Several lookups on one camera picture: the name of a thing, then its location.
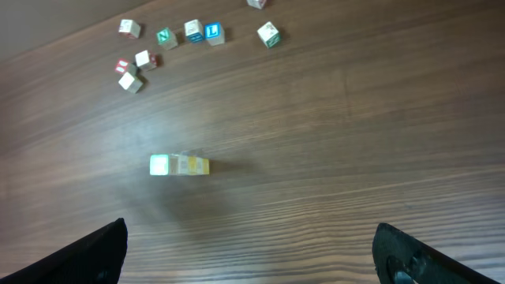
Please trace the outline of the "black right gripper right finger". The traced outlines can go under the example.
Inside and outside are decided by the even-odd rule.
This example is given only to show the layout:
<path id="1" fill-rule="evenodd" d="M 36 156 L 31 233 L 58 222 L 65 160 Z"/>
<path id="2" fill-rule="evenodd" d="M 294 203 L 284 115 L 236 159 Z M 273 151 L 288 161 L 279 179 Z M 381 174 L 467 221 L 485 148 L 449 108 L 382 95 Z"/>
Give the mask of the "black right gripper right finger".
<path id="1" fill-rule="evenodd" d="M 381 284 L 499 284 L 385 222 L 372 242 Z"/>

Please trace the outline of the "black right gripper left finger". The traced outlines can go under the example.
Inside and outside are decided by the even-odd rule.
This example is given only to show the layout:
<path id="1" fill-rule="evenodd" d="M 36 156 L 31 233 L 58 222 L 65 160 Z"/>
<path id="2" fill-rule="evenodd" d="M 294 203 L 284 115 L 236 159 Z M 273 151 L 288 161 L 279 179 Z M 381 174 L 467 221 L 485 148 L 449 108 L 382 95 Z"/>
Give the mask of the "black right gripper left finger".
<path id="1" fill-rule="evenodd" d="M 1 278 L 1 284 L 117 284 L 127 252 L 123 218 Z"/>

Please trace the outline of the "green Z block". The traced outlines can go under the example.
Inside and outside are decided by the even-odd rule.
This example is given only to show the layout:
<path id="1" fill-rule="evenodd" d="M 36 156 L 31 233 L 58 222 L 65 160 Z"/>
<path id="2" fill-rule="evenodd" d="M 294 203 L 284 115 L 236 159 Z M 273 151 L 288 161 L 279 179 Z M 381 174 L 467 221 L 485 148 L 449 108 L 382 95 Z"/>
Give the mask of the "green Z block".
<path id="1" fill-rule="evenodd" d="M 261 26 L 257 34 L 267 48 L 272 48 L 281 40 L 279 30 L 270 21 Z"/>
<path id="2" fill-rule="evenodd" d="M 177 175 L 178 157 L 170 154 L 151 155 L 149 172 L 151 176 Z"/>

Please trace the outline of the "white mushroom picture block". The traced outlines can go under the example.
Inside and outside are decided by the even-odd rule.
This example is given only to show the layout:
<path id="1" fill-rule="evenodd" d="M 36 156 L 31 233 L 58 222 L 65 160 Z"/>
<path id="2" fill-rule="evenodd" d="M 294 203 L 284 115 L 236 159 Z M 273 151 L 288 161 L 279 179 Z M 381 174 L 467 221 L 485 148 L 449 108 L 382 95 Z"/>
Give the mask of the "white mushroom picture block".
<path id="1" fill-rule="evenodd" d="M 188 175 L 209 175 L 210 163 L 208 159 L 196 156 L 188 157 Z"/>

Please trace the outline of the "green N block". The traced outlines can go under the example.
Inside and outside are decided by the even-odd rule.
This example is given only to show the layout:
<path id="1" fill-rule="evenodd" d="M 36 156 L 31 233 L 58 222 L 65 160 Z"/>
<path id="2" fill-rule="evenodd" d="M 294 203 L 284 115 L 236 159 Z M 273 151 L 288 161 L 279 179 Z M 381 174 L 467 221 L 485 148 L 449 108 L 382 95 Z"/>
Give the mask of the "green N block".
<path id="1" fill-rule="evenodd" d="M 165 50 L 171 50 L 178 46 L 177 36 L 169 28 L 157 31 L 156 38 L 158 45 Z"/>

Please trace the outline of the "blue L block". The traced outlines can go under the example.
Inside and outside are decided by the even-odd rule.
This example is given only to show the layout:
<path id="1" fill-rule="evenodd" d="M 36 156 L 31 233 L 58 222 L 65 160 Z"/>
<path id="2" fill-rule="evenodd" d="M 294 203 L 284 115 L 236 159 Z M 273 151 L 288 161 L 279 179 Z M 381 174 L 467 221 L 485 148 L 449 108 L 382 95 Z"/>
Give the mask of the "blue L block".
<path id="1" fill-rule="evenodd" d="M 211 46 L 224 44 L 226 42 L 225 32 L 219 22 L 207 24 L 204 27 L 205 39 Z"/>

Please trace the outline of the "white blue-sided block left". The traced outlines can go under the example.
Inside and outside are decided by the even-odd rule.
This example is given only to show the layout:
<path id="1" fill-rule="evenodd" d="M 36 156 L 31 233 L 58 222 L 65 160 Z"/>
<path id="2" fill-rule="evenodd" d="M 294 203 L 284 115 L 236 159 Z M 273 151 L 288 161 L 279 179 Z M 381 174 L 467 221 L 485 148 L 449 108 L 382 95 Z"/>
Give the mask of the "white blue-sided block left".
<path id="1" fill-rule="evenodd" d="M 124 73 L 118 81 L 119 85 L 128 92 L 137 93 L 143 86 L 143 82 L 131 73 Z"/>

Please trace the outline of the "red I block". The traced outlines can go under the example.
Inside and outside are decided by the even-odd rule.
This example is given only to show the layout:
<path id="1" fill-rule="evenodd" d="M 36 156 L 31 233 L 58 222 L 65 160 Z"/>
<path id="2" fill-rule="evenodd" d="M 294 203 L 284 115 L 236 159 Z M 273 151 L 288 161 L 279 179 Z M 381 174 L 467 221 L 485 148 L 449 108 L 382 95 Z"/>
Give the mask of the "red I block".
<path id="1" fill-rule="evenodd" d="M 136 76 L 137 70 L 138 68 L 134 63 L 127 61 L 124 58 L 119 58 L 114 68 L 114 71 L 121 75 L 124 75 L 125 73 L 130 73 L 131 75 Z"/>

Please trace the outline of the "white plain block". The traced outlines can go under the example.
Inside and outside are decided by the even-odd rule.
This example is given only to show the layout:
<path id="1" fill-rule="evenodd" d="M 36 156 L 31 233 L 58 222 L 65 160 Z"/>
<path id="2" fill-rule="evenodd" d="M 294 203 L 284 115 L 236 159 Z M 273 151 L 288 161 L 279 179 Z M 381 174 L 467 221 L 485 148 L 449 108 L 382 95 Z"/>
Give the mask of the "white plain block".
<path id="1" fill-rule="evenodd" d="M 136 65 L 143 71 L 149 71 L 158 66 L 156 56 L 149 50 L 143 50 L 135 55 Z"/>

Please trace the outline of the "red-sided block top left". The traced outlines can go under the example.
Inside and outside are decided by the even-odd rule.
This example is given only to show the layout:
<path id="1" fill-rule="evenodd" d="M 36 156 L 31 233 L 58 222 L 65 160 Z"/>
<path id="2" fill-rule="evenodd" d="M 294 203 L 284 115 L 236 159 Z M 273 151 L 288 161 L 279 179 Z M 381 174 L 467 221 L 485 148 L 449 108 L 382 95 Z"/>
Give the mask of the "red-sided block top left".
<path id="1" fill-rule="evenodd" d="M 121 19 L 118 33 L 130 39 L 138 39 L 140 37 L 141 26 L 134 20 Z"/>

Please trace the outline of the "white block far right top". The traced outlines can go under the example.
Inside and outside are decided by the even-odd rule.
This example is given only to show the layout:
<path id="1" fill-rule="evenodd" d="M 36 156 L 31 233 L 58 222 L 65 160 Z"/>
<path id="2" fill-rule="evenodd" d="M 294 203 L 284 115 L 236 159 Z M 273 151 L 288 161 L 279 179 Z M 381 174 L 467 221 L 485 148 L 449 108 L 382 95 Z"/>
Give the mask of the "white block far right top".
<path id="1" fill-rule="evenodd" d="M 263 9 L 267 0 L 247 0 L 249 6 L 256 9 Z"/>

